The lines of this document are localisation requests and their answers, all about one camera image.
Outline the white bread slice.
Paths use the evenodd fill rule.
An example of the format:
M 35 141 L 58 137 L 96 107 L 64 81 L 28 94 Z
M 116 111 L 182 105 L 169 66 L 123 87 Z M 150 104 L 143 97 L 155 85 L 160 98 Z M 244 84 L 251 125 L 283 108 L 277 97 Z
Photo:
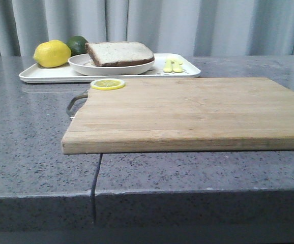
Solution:
M 97 67 L 127 67 L 155 60 L 154 53 L 140 42 L 86 43 L 85 48 Z

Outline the white round plate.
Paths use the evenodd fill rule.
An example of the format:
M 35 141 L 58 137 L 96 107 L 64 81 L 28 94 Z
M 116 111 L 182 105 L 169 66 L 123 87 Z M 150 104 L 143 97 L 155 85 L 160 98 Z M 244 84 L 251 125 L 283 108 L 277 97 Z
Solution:
M 70 57 L 68 63 L 72 69 L 76 72 L 88 75 L 88 76 L 101 76 L 101 75 L 139 75 L 149 70 L 155 61 L 151 61 L 147 64 L 134 65 L 127 67 L 89 67 L 84 66 L 83 63 L 90 60 L 88 54 L 81 54 Z

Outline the bottom bread slice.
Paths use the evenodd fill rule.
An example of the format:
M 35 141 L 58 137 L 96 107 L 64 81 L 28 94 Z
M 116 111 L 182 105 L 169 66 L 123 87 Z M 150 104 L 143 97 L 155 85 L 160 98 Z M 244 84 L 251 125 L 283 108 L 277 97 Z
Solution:
M 87 60 L 86 62 L 83 63 L 84 66 L 89 66 L 89 67 L 94 67 L 94 61 L 92 59 Z

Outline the white rectangular tray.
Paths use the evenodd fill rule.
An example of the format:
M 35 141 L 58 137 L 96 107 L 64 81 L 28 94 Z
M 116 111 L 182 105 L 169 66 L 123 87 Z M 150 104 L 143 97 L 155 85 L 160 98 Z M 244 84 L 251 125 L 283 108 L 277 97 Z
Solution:
M 112 78 L 154 78 L 154 77 L 199 77 L 201 70 L 187 61 L 179 54 L 172 53 L 155 53 L 155 62 L 151 67 L 142 74 L 129 75 L 110 75 Z M 174 57 L 180 61 L 183 72 L 165 73 L 163 68 L 168 57 Z M 56 68 L 44 68 L 39 64 L 34 64 L 19 74 L 20 80 L 26 83 L 43 84 L 43 83 L 88 83 L 96 79 L 108 78 L 108 75 L 84 75 L 77 72 L 76 67 L 69 64 Z

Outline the wooden cutting board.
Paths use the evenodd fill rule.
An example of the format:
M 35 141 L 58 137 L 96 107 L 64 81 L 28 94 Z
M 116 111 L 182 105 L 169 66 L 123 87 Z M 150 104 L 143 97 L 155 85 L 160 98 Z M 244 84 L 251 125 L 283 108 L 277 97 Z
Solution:
M 90 89 L 65 154 L 294 150 L 294 91 L 270 79 L 127 79 Z

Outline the lemon slice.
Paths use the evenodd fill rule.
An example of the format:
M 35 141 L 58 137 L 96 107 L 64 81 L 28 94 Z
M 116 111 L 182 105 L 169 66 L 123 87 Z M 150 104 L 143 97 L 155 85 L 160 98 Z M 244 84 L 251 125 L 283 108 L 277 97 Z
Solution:
M 123 88 L 125 81 L 115 78 L 99 79 L 91 82 L 91 88 L 97 90 L 115 90 Z

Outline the yellow plastic knife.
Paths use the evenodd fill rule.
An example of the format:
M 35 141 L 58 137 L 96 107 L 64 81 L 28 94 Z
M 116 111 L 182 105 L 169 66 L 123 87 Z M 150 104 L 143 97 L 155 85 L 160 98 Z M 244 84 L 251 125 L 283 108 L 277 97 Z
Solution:
M 183 68 L 182 65 L 183 62 L 180 59 L 174 58 L 172 59 L 172 70 L 175 73 L 182 73 L 183 72 Z

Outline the green lime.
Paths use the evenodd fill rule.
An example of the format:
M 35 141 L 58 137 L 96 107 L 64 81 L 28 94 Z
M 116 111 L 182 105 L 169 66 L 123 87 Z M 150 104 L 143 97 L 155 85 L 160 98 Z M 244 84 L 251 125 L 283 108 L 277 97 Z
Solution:
M 76 56 L 87 53 L 85 47 L 86 43 L 87 40 L 83 36 L 72 36 L 68 39 L 66 45 L 71 50 L 71 56 Z

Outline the yellow lemon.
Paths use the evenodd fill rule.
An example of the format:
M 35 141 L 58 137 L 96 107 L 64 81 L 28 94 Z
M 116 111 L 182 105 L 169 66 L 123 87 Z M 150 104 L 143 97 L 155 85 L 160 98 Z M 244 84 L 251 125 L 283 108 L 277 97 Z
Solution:
M 71 49 L 60 40 L 39 44 L 34 52 L 34 60 L 45 68 L 55 68 L 65 64 L 71 56 Z

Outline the grey curtain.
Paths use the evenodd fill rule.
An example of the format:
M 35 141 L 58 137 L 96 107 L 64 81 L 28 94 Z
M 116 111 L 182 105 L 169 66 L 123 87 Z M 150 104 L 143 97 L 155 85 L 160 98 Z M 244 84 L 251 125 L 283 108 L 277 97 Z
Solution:
M 294 55 L 294 1 L 0 1 L 0 56 L 76 35 L 185 56 Z

